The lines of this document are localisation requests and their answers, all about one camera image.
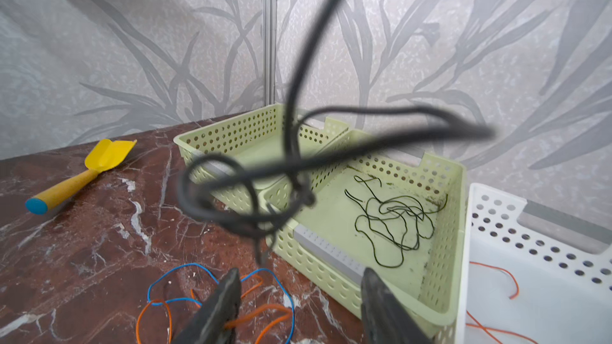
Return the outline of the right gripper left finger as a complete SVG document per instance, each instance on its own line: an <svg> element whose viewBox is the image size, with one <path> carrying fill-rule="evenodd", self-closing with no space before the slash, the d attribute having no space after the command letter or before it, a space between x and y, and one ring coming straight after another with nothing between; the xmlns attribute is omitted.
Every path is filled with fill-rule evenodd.
<svg viewBox="0 0 612 344"><path fill-rule="evenodd" d="M233 268L220 280L217 288L171 343L235 343L235 329L225 328L225 325L238 317L241 292L239 271Z"/></svg>

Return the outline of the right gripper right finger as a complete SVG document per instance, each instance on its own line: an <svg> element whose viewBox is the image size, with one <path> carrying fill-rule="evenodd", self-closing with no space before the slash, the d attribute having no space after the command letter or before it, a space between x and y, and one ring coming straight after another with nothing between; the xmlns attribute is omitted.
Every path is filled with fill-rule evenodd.
<svg viewBox="0 0 612 344"><path fill-rule="evenodd" d="M430 343L374 269L361 280L361 320L367 343Z"/></svg>

